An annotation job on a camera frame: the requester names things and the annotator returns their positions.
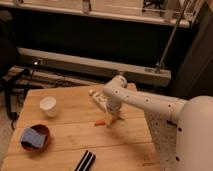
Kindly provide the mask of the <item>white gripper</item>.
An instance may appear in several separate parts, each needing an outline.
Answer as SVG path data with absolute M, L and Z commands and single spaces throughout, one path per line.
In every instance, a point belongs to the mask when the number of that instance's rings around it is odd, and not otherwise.
M 108 97 L 106 107 L 111 114 L 107 113 L 104 121 L 106 126 L 110 126 L 116 120 L 116 117 L 112 114 L 116 114 L 120 111 L 122 102 L 116 98 Z

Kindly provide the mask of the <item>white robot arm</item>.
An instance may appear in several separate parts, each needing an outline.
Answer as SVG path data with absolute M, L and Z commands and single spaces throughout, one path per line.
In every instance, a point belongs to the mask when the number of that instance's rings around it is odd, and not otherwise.
M 174 171 L 213 171 L 213 97 L 190 100 L 132 91 L 127 80 L 115 76 L 104 85 L 107 109 L 117 113 L 123 103 L 166 116 L 177 125 Z

